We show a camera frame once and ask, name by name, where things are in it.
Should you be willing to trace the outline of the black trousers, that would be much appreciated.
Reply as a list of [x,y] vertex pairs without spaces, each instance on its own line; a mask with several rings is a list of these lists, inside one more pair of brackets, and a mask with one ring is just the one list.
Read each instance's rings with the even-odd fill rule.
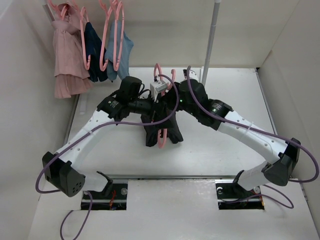
[[[147,98],[141,99],[153,100],[150,95]],[[145,145],[147,147],[158,145],[159,148],[163,148],[167,140],[170,140],[172,144],[183,142],[183,135],[178,127],[176,119],[177,104],[173,110],[169,109],[169,92],[160,97],[156,103],[158,102],[166,104],[167,117],[165,119],[153,122],[145,115],[140,115],[141,122],[144,124]]]

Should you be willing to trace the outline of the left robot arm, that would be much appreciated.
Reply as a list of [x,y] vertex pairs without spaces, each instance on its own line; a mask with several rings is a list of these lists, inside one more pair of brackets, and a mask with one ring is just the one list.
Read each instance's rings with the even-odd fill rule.
[[125,77],[119,89],[98,104],[87,123],[68,143],[55,153],[44,154],[40,176],[45,177],[56,188],[56,192],[70,198],[80,191],[94,191],[102,199],[111,195],[112,181],[108,176],[102,172],[85,175],[79,169],[90,151],[106,136],[110,126],[124,124],[123,120],[131,113],[150,115],[151,121],[142,124],[146,127],[165,123],[168,114],[160,97],[168,85],[155,77],[150,83],[147,99],[141,98],[142,85],[142,81],[136,77]]

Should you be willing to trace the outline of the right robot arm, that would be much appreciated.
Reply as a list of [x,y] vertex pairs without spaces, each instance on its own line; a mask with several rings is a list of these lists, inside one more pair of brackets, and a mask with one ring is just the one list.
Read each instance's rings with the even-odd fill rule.
[[248,146],[264,158],[264,162],[249,170],[241,170],[231,184],[231,191],[237,197],[243,197],[255,187],[272,183],[286,186],[294,170],[300,150],[300,143],[256,132],[257,126],[250,123],[225,102],[209,99],[204,86],[191,79],[175,83],[176,88],[170,94],[179,97],[179,111],[185,111],[195,117],[199,123],[215,131],[226,134]]

